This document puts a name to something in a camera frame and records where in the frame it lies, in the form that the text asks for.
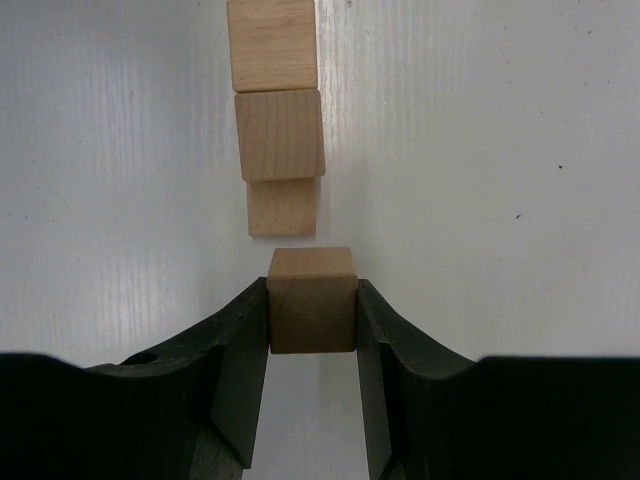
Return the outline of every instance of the gripped wooden block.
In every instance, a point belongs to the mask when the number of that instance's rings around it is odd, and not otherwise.
[[[242,178],[264,182],[325,174],[318,90],[236,96]]]
[[[227,3],[236,92],[318,88],[313,0]]]
[[[247,184],[249,235],[315,235],[316,179]]]
[[[267,276],[271,352],[351,352],[358,275],[349,248],[279,248]]]

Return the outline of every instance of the wood grain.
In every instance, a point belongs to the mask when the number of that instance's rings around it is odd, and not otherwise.
[[[315,235],[316,180],[247,184],[249,235]]]
[[[278,248],[267,288],[272,353],[355,349],[358,275],[351,249]]]
[[[313,0],[227,4],[236,92],[318,87]]]
[[[236,119],[245,181],[325,174],[318,90],[237,95]]]

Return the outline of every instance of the white surface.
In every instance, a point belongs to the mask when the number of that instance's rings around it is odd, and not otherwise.
[[[223,1],[0,3],[0,349],[119,362],[317,244],[469,357],[639,354],[640,2],[317,8],[319,234],[252,240]],[[366,477],[353,355],[267,382],[246,478]]]

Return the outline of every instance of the stack of wooden blocks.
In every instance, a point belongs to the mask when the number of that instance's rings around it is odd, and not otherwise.
[[[325,173],[313,0],[229,0],[249,234],[315,235]]]
[[[315,235],[325,173],[313,0],[229,0],[231,71],[249,234]],[[349,248],[277,249],[272,353],[349,352],[358,276]]]

